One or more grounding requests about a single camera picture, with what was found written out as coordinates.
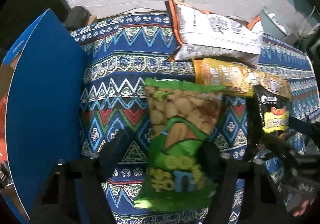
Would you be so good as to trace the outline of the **person right hand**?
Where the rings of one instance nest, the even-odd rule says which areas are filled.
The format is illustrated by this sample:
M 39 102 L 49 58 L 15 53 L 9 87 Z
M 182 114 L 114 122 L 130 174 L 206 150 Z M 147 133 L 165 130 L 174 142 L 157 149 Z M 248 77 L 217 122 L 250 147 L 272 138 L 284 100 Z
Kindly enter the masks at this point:
M 307 199 L 303 200 L 293 211 L 294 217 L 300 217 L 302 216 L 313 204 L 315 199 Z

